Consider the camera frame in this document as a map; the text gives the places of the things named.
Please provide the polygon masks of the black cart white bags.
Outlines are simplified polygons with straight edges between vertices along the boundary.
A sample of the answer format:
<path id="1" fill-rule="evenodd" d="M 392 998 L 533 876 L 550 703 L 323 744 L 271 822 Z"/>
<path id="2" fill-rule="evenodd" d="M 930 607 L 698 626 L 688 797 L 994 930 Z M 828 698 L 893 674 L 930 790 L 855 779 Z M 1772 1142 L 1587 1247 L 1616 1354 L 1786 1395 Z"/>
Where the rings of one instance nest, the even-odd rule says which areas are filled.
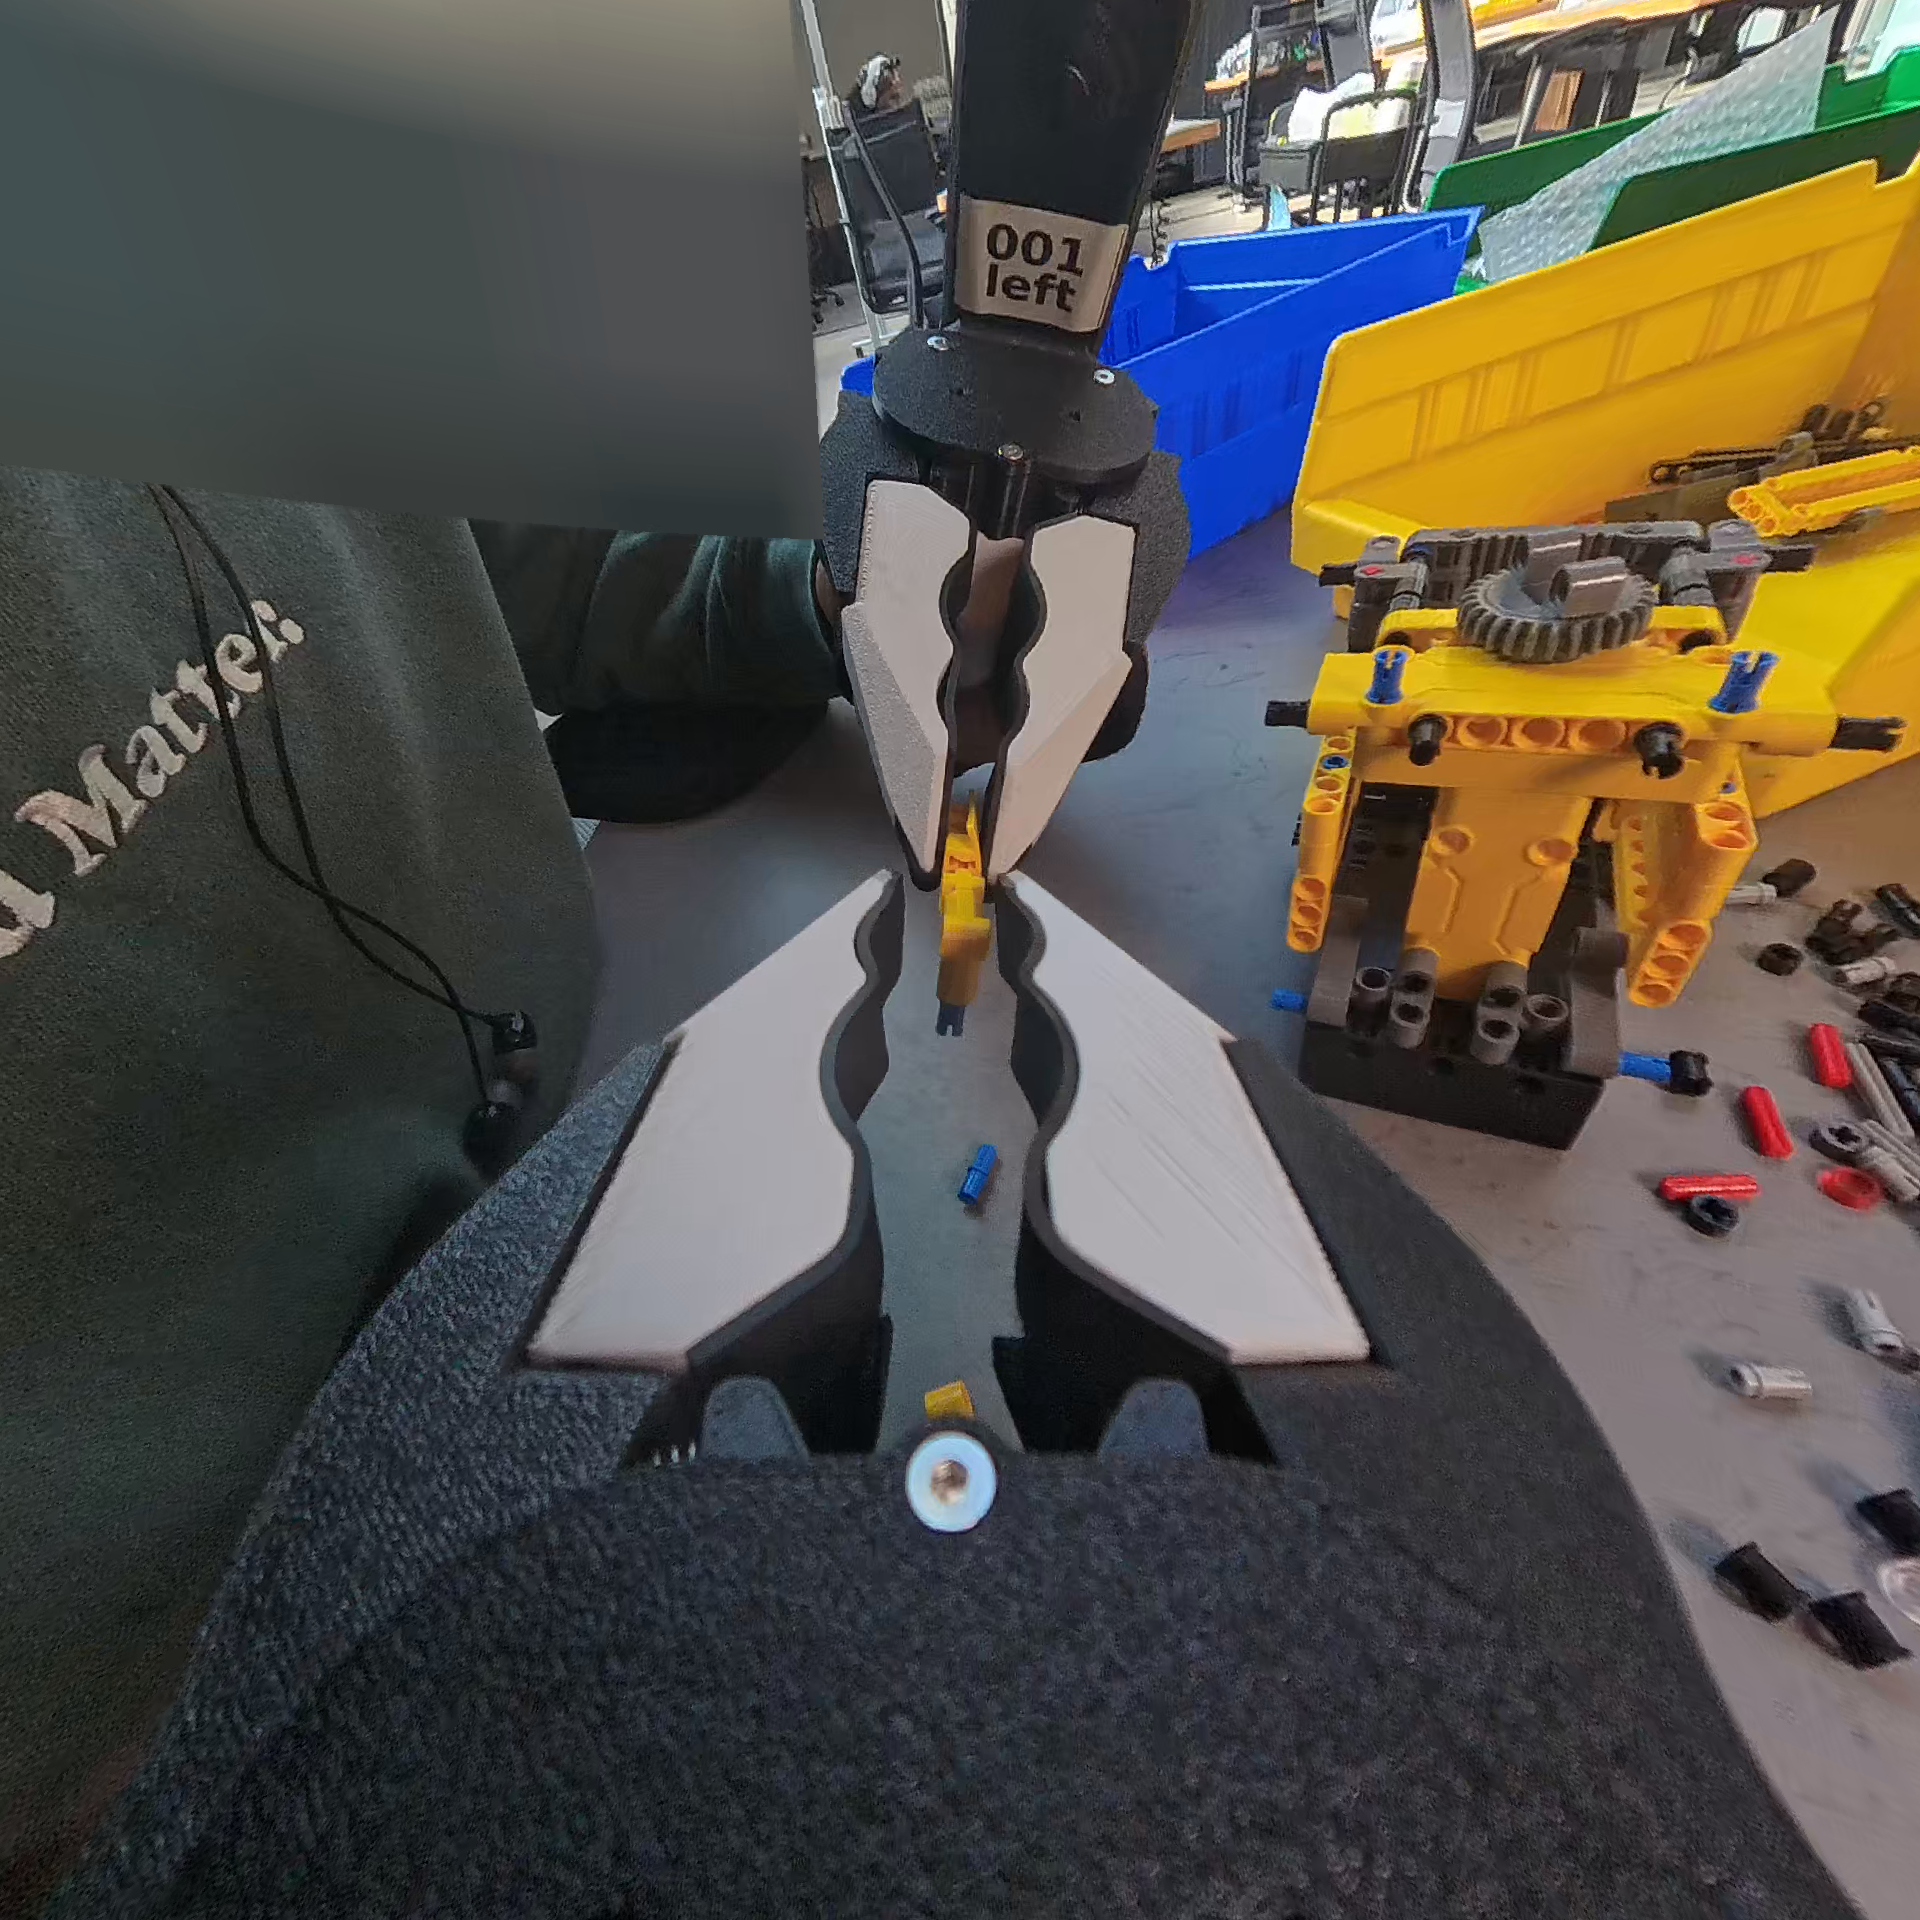
<path id="1" fill-rule="evenodd" d="M 1418 135 L 1414 86 L 1380 86 L 1347 98 L 1301 93 L 1306 138 L 1290 138 L 1293 114 L 1275 109 L 1258 142 L 1258 178 L 1269 229 L 1352 224 L 1405 211 Z"/>

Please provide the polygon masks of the green plastic bin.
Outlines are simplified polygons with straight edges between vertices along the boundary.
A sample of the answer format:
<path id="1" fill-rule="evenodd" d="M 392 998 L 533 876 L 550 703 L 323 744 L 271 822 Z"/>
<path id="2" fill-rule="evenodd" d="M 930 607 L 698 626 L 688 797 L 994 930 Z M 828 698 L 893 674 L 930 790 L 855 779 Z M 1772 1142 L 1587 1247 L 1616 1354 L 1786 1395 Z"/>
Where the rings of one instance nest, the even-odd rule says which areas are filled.
<path id="1" fill-rule="evenodd" d="M 1640 114 L 1458 159 L 1434 181 L 1424 208 L 1478 208 L 1483 218 L 1493 218 L 1534 198 L 1648 125 L 1653 114 Z M 1903 47 L 1878 72 L 1856 80 L 1846 80 L 1834 63 L 1822 77 L 1811 133 L 1709 158 L 1631 166 L 1603 206 L 1594 247 L 1605 250 L 1844 166 L 1871 164 L 1876 178 L 1888 181 L 1914 166 L 1916 150 L 1917 47 Z"/>

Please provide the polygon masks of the pile of loose lego pieces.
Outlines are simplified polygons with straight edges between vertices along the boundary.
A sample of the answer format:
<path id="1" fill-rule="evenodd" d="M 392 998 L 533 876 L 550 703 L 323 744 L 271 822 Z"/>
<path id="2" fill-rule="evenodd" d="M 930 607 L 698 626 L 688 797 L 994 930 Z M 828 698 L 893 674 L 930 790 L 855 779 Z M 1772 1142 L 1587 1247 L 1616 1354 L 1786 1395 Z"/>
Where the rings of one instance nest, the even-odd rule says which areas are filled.
<path id="1" fill-rule="evenodd" d="M 1787 936 L 1755 946 L 1750 963 L 1789 976 L 1811 970 L 1835 995 L 1835 1015 L 1804 1035 L 1812 1082 L 1851 1106 L 1811 1128 L 1818 1187 L 1856 1212 L 1888 1210 L 1916 1226 L 1917 1210 L 1917 900 L 1888 879 L 1838 895 Z"/>

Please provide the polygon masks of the person's green sweatshirt torso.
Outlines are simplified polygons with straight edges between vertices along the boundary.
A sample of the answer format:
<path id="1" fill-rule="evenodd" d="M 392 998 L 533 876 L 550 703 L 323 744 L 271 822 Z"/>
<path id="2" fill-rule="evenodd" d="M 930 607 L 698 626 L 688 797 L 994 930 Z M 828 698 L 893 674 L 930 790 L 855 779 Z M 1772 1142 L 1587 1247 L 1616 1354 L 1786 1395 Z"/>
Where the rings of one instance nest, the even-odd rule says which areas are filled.
<path id="1" fill-rule="evenodd" d="M 4 470 L 4 1916 L 376 1294 L 567 1098 L 591 902 L 460 520 Z"/>

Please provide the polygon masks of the heap of assorted lego parts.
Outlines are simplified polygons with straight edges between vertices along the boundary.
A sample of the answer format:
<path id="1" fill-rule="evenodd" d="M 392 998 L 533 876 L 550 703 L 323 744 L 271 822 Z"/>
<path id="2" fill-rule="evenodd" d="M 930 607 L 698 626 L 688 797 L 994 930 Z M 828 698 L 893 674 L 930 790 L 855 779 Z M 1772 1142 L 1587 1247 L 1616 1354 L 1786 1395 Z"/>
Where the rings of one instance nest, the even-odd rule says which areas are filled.
<path id="1" fill-rule="evenodd" d="M 1886 421 L 1888 403 L 1815 405 L 1767 442 L 1704 445 L 1656 459 L 1640 490 L 1613 495 L 1605 520 L 1743 520 L 1764 541 L 1853 532 L 1916 512 L 1917 434 Z"/>

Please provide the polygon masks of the yellow plastic bin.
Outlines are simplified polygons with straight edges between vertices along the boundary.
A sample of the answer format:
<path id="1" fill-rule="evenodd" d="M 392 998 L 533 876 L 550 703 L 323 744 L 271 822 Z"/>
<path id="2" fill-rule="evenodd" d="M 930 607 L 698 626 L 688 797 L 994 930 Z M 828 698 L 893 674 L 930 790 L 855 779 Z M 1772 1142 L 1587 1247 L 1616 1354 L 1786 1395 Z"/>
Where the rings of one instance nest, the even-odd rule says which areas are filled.
<path id="1" fill-rule="evenodd" d="M 1596 520 L 1656 462 L 1775 444 L 1815 405 L 1884 399 L 1914 434 L 1916 194 L 1860 162 L 1347 334 L 1291 558 Z"/>

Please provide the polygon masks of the person's left forearm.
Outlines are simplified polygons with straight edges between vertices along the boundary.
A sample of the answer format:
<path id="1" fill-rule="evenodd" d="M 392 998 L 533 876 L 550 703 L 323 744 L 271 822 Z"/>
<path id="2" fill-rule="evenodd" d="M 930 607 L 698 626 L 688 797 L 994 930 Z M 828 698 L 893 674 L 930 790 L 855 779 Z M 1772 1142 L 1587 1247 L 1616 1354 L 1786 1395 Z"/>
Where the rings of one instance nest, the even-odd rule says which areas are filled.
<path id="1" fill-rule="evenodd" d="M 845 690 L 810 540 L 468 527 L 541 712 L 810 707 Z"/>

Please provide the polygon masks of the yellow lego vehicle model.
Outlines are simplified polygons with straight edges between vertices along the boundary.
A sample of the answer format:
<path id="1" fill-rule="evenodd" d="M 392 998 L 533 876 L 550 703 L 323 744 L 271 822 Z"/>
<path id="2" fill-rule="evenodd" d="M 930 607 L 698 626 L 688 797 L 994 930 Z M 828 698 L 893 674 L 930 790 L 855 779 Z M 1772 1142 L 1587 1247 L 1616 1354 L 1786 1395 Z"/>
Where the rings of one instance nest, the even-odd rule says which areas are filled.
<path id="1" fill-rule="evenodd" d="M 1763 762 L 1890 754 L 1786 640 L 1742 643 L 1808 538 L 1747 518 L 1373 535 L 1318 583 L 1344 643 L 1269 727 L 1311 736 L 1287 943 L 1311 952 L 1298 1074 L 1330 1100 L 1570 1147 L 1674 1006 L 1758 848 Z"/>

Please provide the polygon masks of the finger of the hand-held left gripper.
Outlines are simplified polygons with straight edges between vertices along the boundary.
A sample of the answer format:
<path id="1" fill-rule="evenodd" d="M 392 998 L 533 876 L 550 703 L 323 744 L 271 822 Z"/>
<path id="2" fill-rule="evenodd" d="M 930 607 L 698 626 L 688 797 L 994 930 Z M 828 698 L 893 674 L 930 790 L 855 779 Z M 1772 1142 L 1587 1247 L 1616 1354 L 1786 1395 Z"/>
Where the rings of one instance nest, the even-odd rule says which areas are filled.
<path id="1" fill-rule="evenodd" d="M 987 876 L 1011 872 L 1035 846 L 1130 679 L 1133 555 L 1135 530 L 1111 518 L 1061 518 L 1031 538 L 1040 623 L 1013 666 L 1014 724 L 981 840 Z"/>
<path id="2" fill-rule="evenodd" d="M 951 599 L 972 586 L 968 518 L 919 483 L 876 477 L 860 518 L 844 658 L 880 795 L 917 885 L 942 870 L 954 797 Z"/>

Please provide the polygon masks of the person's left hand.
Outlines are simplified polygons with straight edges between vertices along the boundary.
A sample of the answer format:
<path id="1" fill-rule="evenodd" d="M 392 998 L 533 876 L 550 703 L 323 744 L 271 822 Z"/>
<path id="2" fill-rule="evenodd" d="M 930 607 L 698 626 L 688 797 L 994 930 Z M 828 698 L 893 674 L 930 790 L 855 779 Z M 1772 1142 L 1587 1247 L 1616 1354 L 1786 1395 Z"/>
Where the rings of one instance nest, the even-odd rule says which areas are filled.
<path id="1" fill-rule="evenodd" d="M 996 702 L 1035 628 L 1029 541 L 978 535 L 972 573 L 954 621 L 954 668 L 968 699 Z"/>

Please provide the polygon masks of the black wired earbuds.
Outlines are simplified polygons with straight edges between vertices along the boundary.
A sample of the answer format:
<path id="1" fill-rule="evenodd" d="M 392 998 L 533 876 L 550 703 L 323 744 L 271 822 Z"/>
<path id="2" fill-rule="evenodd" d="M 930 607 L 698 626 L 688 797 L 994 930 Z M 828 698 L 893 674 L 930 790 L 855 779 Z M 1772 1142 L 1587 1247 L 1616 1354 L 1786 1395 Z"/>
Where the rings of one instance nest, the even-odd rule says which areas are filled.
<path id="1" fill-rule="evenodd" d="M 522 1053 L 536 1053 L 536 1024 L 522 1011 L 493 1013 L 471 1003 L 471 998 L 463 997 L 453 980 L 453 973 L 436 955 L 431 955 L 430 948 L 330 885 L 282 717 L 276 655 L 266 632 L 266 623 L 254 607 L 254 597 L 250 587 L 245 587 L 237 567 L 227 558 L 223 548 L 205 527 L 203 518 L 174 487 L 148 483 L 144 492 L 172 538 L 183 568 L 187 606 L 199 638 L 199 666 L 212 698 L 212 717 L 223 747 L 230 790 L 252 851 L 279 879 L 286 879 L 301 895 L 317 902 L 336 936 L 360 963 L 373 967 L 373 971 L 410 997 L 431 1003 L 458 1024 L 474 1091 L 474 1104 L 463 1119 L 463 1152 L 482 1175 L 493 1180 L 509 1163 L 526 1117 L 526 1088 L 509 1067 L 509 1061 Z M 260 822 L 250 762 L 237 736 L 235 712 L 229 709 L 234 687 L 223 680 L 219 662 L 219 643 L 207 610 L 203 563 L 214 567 L 219 580 L 229 589 L 234 607 L 242 616 L 245 636 L 254 646 L 252 670 L 259 677 L 256 692 L 268 717 L 274 774 L 286 805 L 286 815 L 295 830 L 293 856 L 282 854 L 274 848 L 266 824 Z"/>

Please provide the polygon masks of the blue plastic bin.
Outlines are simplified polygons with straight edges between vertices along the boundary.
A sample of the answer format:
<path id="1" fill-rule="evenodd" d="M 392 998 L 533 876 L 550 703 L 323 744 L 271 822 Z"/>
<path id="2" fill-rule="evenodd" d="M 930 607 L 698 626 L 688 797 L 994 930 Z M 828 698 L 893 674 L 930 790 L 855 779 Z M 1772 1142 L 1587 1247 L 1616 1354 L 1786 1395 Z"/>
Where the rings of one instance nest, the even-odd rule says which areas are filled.
<path id="1" fill-rule="evenodd" d="M 822 438 L 822 559 L 851 597 L 863 493 L 919 483 L 984 538 L 1135 530 L 1144 621 L 1191 555 L 1291 499 L 1330 346 L 1453 290 L 1476 212 L 1186 240 L 1116 278 L 1109 331 L 910 326 Z"/>

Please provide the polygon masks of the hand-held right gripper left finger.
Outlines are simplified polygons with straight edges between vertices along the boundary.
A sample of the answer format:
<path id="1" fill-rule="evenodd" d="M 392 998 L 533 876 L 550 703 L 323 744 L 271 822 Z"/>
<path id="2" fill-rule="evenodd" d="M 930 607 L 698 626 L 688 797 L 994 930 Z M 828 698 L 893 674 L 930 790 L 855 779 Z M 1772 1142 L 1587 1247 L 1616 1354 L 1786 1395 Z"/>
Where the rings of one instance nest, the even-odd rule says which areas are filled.
<path id="1" fill-rule="evenodd" d="M 530 1360 L 690 1373 L 848 1269 L 902 927 L 902 879 L 876 870 L 669 1034 Z"/>

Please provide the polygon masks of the black office chair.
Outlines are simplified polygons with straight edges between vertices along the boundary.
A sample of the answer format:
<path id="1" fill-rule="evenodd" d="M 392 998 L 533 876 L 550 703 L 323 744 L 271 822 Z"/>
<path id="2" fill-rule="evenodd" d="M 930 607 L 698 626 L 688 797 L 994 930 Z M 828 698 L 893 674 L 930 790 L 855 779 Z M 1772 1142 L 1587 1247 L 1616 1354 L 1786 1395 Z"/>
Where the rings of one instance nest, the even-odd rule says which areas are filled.
<path id="1" fill-rule="evenodd" d="M 920 100 L 851 117 L 830 159 L 863 306 L 935 322 L 946 290 L 944 166 Z"/>
<path id="2" fill-rule="evenodd" d="M 1418 184 L 1419 203 L 1467 156 L 1478 100 L 1474 3 L 1422 3 L 1424 80 Z"/>

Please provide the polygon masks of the bubble wrap sheet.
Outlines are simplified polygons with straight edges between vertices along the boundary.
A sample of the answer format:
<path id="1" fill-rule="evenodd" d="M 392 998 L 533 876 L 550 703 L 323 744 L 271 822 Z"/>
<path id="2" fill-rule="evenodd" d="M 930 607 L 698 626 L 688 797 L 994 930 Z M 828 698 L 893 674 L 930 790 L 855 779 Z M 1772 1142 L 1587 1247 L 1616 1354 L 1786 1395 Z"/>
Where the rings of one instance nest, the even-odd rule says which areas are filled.
<path id="1" fill-rule="evenodd" d="M 1789 46 L 1739 67 L 1644 130 L 1478 224 L 1474 276 L 1499 283 L 1594 247 L 1623 184 L 1676 164 L 1717 159 L 1815 130 L 1823 62 L 1787 62 Z"/>

